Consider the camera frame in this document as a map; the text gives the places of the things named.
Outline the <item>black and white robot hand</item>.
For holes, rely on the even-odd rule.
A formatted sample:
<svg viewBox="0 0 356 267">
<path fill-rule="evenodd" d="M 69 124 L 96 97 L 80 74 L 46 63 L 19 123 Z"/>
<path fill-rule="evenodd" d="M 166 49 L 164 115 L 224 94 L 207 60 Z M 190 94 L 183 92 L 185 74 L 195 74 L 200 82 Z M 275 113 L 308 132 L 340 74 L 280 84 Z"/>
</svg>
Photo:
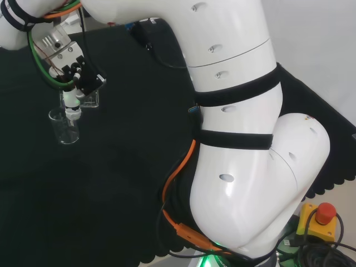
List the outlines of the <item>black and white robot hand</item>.
<svg viewBox="0 0 356 267">
<path fill-rule="evenodd" d="M 82 66 L 78 58 L 83 56 L 79 45 L 72 41 L 61 26 L 56 26 L 40 37 L 31 38 L 31 49 L 35 58 L 49 65 L 45 78 L 54 88 L 61 91 L 61 105 L 67 119 L 79 120 L 81 117 L 82 93 L 78 89 Z"/>
</svg>

